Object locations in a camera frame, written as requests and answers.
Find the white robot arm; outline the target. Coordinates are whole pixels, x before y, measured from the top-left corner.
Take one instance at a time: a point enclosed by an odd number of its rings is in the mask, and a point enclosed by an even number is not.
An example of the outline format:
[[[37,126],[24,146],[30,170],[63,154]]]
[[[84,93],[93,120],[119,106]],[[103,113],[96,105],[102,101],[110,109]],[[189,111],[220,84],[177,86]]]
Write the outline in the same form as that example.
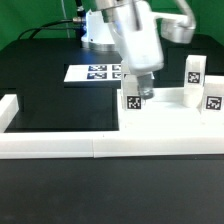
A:
[[[151,10],[146,0],[94,0],[85,16],[86,33],[82,46],[99,51],[116,51],[137,78],[138,94],[143,99],[154,95],[153,73],[163,68],[160,43],[191,42],[196,21],[185,0],[173,0],[178,14]]]

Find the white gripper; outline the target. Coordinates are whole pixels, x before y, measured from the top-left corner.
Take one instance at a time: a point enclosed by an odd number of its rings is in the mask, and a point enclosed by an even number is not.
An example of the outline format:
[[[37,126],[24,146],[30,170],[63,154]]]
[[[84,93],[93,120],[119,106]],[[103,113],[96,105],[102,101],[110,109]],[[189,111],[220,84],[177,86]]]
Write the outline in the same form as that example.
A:
[[[99,9],[119,54],[130,72],[138,75],[139,96],[144,100],[153,98],[152,72],[163,67],[164,59],[149,3],[145,0],[99,0]]]

